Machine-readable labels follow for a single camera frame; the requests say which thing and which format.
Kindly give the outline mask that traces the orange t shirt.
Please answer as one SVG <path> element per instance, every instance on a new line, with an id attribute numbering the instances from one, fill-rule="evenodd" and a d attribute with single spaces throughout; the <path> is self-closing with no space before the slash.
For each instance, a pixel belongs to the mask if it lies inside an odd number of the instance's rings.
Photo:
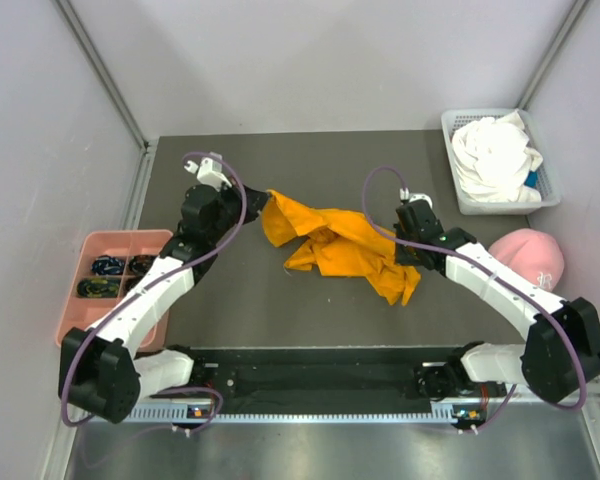
<path id="1" fill-rule="evenodd" d="M 364 278 L 388 304 L 405 306 L 421 275 L 395 260 L 395 243 L 376 232 L 363 213 L 336 208 L 312 208 L 271 190 L 261 213 L 267 240 L 280 248 L 303 243 L 284 262 L 287 270 L 316 268 L 324 277 Z"/>

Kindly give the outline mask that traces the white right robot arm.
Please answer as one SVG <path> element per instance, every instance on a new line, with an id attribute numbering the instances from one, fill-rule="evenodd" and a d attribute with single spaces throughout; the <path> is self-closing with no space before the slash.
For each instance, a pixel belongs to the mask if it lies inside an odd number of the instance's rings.
<path id="1" fill-rule="evenodd" d="M 520 345 L 476 341 L 455 350 L 442 370 L 456 394 L 483 383 L 526 386 L 557 404 L 600 376 L 600 321 L 595 306 L 568 301 L 496 260 L 461 228 L 443 229 L 428 201 L 404 200 L 396 210 L 395 260 L 421 266 L 466 288 L 519 333 Z"/>

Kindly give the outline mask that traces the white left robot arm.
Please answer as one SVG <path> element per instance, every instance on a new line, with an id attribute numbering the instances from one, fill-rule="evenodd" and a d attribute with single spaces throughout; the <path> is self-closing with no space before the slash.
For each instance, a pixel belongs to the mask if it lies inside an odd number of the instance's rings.
<path id="1" fill-rule="evenodd" d="M 71 328 L 61 342 L 58 396 L 66 425 L 68 409 L 117 424 L 136 404 L 173 388 L 196 396 L 205 370 L 182 352 L 163 349 L 140 356 L 141 343 L 172 305 L 209 271 L 238 229 L 256 220 L 269 193 L 244 186 L 190 188 L 176 232 L 149 271 L 109 313 L 87 329 Z"/>

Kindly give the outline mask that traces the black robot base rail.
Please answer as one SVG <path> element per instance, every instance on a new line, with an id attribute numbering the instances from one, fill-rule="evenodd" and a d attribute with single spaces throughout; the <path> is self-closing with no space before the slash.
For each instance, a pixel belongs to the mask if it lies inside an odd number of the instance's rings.
<path id="1" fill-rule="evenodd" d="M 189 383 L 224 397 L 225 414 L 428 413 L 433 401 L 482 399 L 443 377 L 449 347 L 185 348 Z"/>

